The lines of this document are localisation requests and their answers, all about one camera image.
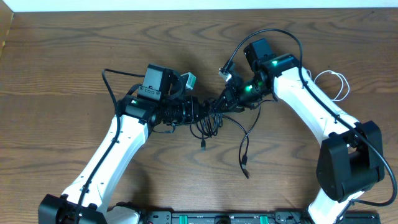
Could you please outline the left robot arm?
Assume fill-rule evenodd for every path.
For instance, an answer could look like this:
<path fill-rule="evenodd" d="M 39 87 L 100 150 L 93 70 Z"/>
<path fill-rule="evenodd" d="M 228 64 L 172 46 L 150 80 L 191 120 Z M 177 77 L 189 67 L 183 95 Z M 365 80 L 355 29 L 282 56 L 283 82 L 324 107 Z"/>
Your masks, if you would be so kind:
<path fill-rule="evenodd" d="M 81 174 L 56 197 L 46 195 L 38 208 L 39 223 L 141 223 L 132 208 L 109 209 L 127 165 L 160 123 L 176 128 L 195 124 L 208 115 L 192 90 L 196 78 L 188 72 L 150 64 L 144 81 L 136 84 L 119 101 L 115 115 L 99 148 Z"/>

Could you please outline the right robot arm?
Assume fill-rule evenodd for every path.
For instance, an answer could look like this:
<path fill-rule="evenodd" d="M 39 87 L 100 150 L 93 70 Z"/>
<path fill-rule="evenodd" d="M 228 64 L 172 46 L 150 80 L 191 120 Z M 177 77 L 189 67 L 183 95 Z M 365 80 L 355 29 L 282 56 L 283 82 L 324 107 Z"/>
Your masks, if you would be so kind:
<path fill-rule="evenodd" d="M 375 213 L 350 213 L 350 206 L 385 177 L 381 130 L 373 121 L 360 122 L 335 104 L 310 78 L 292 54 L 277 56 L 265 39 L 244 49 L 254 76 L 242 83 L 229 59 L 220 68 L 226 84 L 228 111 L 254 108 L 263 97 L 287 103 L 308 126 L 320 145 L 315 200 L 303 223 L 379 223 Z"/>

